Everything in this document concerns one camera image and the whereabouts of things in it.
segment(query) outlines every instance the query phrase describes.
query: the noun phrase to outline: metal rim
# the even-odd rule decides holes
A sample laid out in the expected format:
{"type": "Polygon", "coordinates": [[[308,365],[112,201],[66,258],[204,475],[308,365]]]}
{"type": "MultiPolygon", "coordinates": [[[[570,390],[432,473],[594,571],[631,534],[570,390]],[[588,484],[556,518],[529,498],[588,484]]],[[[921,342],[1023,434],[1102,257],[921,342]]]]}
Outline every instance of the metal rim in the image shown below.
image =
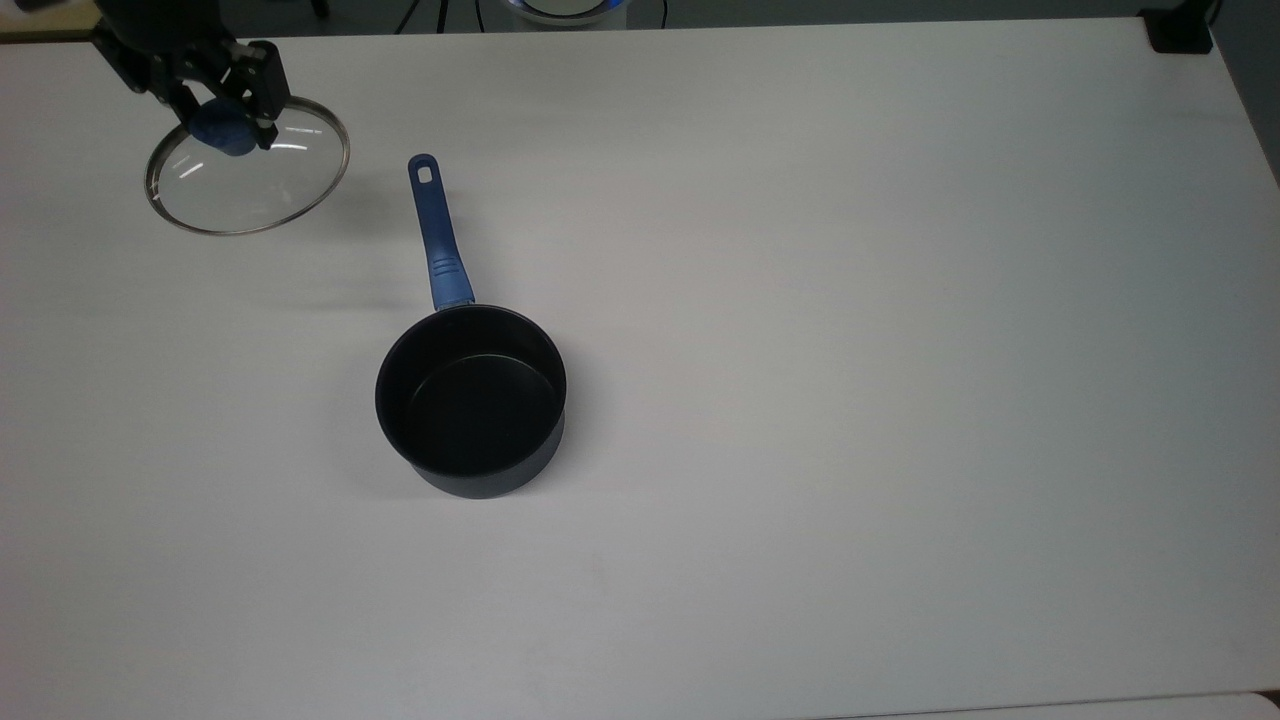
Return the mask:
{"type": "Polygon", "coordinates": [[[517,15],[524,15],[526,19],[535,23],[572,27],[599,22],[604,19],[604,15],[612,13],[613,10],[630,5],[631,0],[600,0],[599,5],[576,15],[556,15],[552,13],[544,13],[538,8],[529,5],[524,0],[507,0],[507,4],[516,12],[517,15]]]}
{"type": "Polygon", "coordinates": [[[211,231],[206,228],[198,228],[196,225],[184,223],[178,218],[174,218],[172,214],[169,214],[169,210],[165,209],[164,204],[160,202],[159,186],[160,186],[160,169],[164,167],[165,160],[169,159],[169,154],[173,152],[174,149],[178,147],[178,145],[183,140],[187,140],[191,136],[191,133],[187,132],[187,128],[178,126],[172,131],[169,131],[169,135],[164,136],[164,140],[160,141],[160,145],[156,146],[156,149],[151,152],[151,158],[147,160],[147,173],[142,181],[142,190],[147,193],[147,202],[151,204],[151,209],[155,210],[156,214],[159,214],[161,218],[169,220],[170,223],[178,225],[184,231],[189,231],[196,234],[211,234],[211,236],[225,237],[234,234],[251,234],[255,232],[262,232],[266,229],[280,227],[284,223],[303,215],[307,210],[319,205],[321,200],[329,197],[329,193],[333,192],[333,188],[338,187],[338,182],[342,181],[342,176],[347,174],[347,163],[351,160],[351,138],[347,136],[347,127],[343,126],[342,120],[339,120],[337,115],[330,113],[328,108],[314,100],[307,100],[306,97],[293,96],[289,99],[288,102],[284,104],[284,106],[316,115],[317,118],[329,123],[333,127],[333,129],[338,132],[338,138],[342,140],[342,165],[338,167],[338,173],[333,177],[333,182],[329,183],[329,187],[326,187],[325,191],[321,192],[315,200],[312,200],[306,208],[298,210],[297,213],[293,213],[292,215],[280,218],[279,220],[274,220],[265,225],[242,231],[211,231]]]}

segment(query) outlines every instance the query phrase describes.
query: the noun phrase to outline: white table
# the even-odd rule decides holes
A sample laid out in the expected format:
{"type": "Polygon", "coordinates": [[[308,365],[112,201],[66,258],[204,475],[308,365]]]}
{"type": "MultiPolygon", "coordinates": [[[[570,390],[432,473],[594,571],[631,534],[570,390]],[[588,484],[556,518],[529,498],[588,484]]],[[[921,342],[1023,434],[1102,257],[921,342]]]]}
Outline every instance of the white table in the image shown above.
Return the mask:
{"type": "Polygon", "coordinates": [[[0,706],[765,720],[1280,685],[1280,192],[1139,20],[282,41],[352,160],[147,208],[170,127],[0,47],[0,706]],[[404,164],[559,345],[509,497],[374,419],[404,164]]]}

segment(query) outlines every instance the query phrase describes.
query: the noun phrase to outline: cable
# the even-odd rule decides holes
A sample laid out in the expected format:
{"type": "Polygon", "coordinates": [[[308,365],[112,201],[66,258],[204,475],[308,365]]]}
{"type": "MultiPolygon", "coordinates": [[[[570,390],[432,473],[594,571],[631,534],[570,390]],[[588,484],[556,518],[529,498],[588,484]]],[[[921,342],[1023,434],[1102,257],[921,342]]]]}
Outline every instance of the cable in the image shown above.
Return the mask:
{"type": "Polygon", "coordinates": [[[408,19],[413,17],[413,10],[417,9],[417,1],[419,0],[413,0],[412,3],[408,4],[408,12],[406,12],[404,17],[401,18],[401,24],[396,26],[396,32],[393,32],[392,35],[399,35],[404,32],[404,26],[408,24],[408,19]]]}
{"type": "MultiPolygon", "coordinates": [[[[404,32],[404,26],[408,24],[408,19],[413,17],[413,10],[417,9],[417,4],[421,0],[413,0],[408,4],[408,10],[406,10],[404,17],[401,18],[401,24],[396,26],[396,32],[392,35],[399,35],[404,32]]],[[[449,0],[440,0],[440,12],[435,15],[435,35],[442,35],[444,32],[444,18],[449,14],[449,0]]]]}

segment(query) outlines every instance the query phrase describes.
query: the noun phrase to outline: saucepan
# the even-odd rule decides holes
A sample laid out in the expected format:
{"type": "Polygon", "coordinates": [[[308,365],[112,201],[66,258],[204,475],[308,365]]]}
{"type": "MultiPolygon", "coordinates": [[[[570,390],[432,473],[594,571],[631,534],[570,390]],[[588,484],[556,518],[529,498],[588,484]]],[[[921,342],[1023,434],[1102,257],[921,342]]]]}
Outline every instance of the saucepan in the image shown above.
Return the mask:
{"type": "Polygon", "coordinates": [[[426,482],[497,497],[550,462],[564,432],[564,363],[531,320],[475,302],[440,167],[408,163],[435,313],[392,346],[378,373],[378,421],[426,482]]]}

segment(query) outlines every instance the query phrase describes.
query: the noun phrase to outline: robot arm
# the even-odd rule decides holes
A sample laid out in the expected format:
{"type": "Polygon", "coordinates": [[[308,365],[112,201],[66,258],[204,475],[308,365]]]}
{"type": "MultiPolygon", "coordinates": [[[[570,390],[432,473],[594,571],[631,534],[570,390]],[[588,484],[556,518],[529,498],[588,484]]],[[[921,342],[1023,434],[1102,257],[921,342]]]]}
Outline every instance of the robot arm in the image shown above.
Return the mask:
{"type": "Polygon", "coordinates": [[[223,27],[218,0],[95,0],[91,40],[134,92],[150,92],[198,140],[230,155],[268,150],[289,83],[275,45],[242,45],[223,27]],[[209,88],[201,105],[187,82],[209,88]]]}

